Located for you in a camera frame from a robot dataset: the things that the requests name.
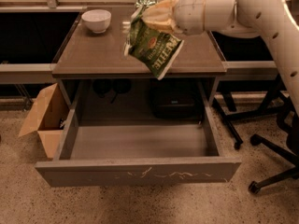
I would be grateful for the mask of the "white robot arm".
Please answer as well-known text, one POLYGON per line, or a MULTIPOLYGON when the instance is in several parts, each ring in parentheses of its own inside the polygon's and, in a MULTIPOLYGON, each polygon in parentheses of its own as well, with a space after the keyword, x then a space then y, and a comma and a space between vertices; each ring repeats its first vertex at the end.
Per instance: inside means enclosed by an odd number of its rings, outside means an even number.
POLYGON ((261 37, 299 114, 299 26, 285 0, 163 0, 142 20, 167 33, 261 37))

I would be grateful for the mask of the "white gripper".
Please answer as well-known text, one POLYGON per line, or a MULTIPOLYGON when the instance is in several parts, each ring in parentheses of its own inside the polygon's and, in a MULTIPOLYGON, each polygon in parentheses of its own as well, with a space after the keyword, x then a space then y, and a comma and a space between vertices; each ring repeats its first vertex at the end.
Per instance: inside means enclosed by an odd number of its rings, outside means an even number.
POLYGON ((160 32, 200 35, 204 32, 205 5, 206 0, 163 0, 147 8, 142 19, 160 32))

